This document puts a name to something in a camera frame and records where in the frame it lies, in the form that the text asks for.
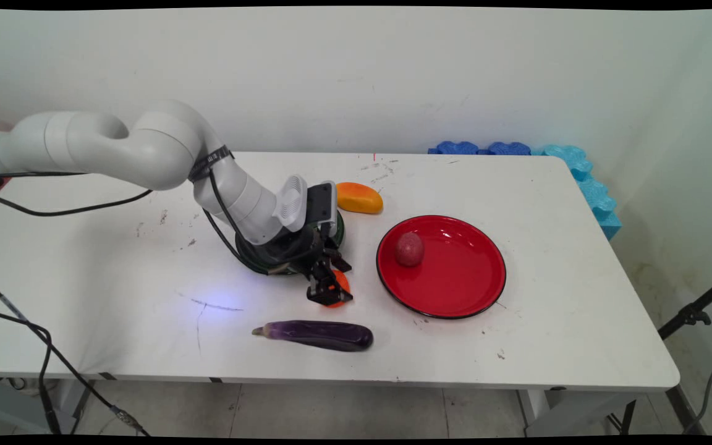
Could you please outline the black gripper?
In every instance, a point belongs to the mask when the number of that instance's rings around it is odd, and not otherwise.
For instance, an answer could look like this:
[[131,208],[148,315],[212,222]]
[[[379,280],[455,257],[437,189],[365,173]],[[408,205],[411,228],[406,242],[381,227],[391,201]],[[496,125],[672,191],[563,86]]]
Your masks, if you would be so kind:
[[308,275],[307,299],[334,306],[339,303],[339,282],[332,268],[347,273],[352,266],[339,246],[330,243],[331,231],[332,224],[306,224],[297,232],[280,231],[274,239],[255,247],[255,262],[265,270],[285,267]]

